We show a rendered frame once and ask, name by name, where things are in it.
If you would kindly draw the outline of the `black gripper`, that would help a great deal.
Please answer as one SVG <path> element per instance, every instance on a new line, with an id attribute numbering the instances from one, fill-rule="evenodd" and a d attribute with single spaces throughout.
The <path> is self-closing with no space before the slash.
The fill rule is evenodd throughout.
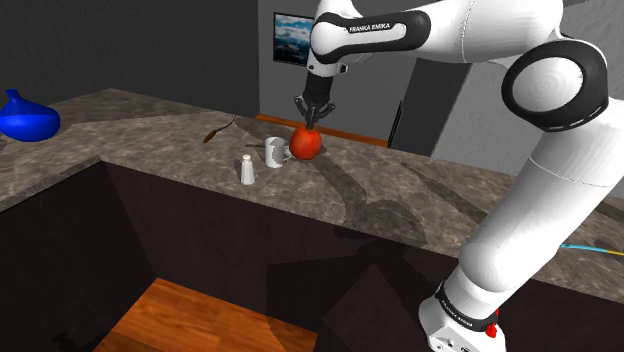
<path id="1" fill-rule="evenodd" d="M 329 102 L 332 84 L 332 77 L 322 77 L 312 72 L 307 73 L 302 96 L 294 97 L 294 103 L 304 117 L 307 129 L 315 127 L 319 120 L 335 110 L 335 104 Z"/>

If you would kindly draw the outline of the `red apple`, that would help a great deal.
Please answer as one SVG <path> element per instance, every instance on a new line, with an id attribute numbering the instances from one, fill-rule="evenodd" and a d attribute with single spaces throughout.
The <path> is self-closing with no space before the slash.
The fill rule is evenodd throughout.
<path id="1" fill-rule="evenodd" d="M 322 137 L 317 129 L 307 129 L 305 126 L 298 127 L 289 141 L 291 154 L 300 160 L 314 159 L 320 152 Z"/>

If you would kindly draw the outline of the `white mug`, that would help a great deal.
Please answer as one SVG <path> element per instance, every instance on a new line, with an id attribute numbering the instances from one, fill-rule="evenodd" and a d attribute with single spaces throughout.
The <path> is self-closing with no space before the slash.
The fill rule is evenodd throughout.
<path id="1" fill-rule="evenodd" d="M 265 164 L 269 168 L 281 168 L 283 164 L 292 159 L 288 142 L 276 136 L 271 136 L 264 141 Z"/>

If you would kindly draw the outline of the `white salt shaker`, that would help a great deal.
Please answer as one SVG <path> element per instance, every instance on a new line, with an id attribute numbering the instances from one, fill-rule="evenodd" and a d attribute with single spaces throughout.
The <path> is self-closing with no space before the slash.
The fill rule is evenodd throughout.
<path id="1" fill-rule="evenodd" d="M 241 162 L 241 183 L 243 185 L 252 185 L 255 183 L 255 174 L 251 156 L 246 154 Z"/>

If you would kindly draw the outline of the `dark door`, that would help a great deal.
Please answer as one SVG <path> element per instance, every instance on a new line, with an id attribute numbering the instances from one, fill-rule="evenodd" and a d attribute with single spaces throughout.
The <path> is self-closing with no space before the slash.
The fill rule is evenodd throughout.
<path id="1" fill-rule="evenodd" d="M 430 157 L 471 67 L 466 63 L 417 59 L 397 110 L 388 147 Z"/>

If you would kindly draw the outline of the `blue vase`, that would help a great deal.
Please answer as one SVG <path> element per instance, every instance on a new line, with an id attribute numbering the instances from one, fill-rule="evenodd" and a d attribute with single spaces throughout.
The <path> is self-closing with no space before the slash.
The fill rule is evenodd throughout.
<path id="1" fill-rule="evenodd" d="M 39 142 L 60 129 L 60 115 L 52 108 L 26 100 L 8 89 L 7 104 L 0 109 L 0 132 L 21 142 Z"/>

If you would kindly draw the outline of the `cyan and yellow pen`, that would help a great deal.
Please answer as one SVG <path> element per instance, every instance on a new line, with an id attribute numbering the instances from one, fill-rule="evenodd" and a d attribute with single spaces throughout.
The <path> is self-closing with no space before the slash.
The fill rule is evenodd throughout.
<path id="1" fill-rule="evenodd" d="M 615 251 L 615 250 L 609 250 L 609 249 L 605 249 L 605 248 L 598 248 L 598 247 L 593 247 L 593 246 L 563 243 L 559 247 L 560 248 L 564 248 L 564 249 L 575 249 L 575 250 L 592 251 L 592 252 L 599 252 L 599 253 L 605 253 L 605 254 L 611 254 L 611 255 L 624 257 L 624 252 Z"/>

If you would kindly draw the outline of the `framed sky wall picture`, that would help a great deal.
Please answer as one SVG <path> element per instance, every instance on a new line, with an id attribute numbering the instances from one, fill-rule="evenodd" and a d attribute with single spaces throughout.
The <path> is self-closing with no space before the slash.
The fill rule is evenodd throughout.
<path id="1" fill-rule="evenodd" d="M 305 66 L 310 48 L 313 17 L 275 12 L 273 15 L 273 60 Z"/>

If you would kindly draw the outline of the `brown-handled utensil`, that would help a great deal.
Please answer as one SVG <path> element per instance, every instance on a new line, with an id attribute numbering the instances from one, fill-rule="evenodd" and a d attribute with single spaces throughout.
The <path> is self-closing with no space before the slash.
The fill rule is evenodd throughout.
<path id="1" fill-rule="evenodd" d="M 231 117 L 231 120 L 224 126 L 218 127 L 216 129 L 213 129 L 212 131 L 210 131 L 203 139 L 202 143 L 207 143 L 209 142 L 211 139 L 213 139 L 215 137 L 215 135 L 217 133 L 219 133 L 220 131 L 228 128 L 235 120 L 236 120 L 236 115 L 228 115 Z"/>

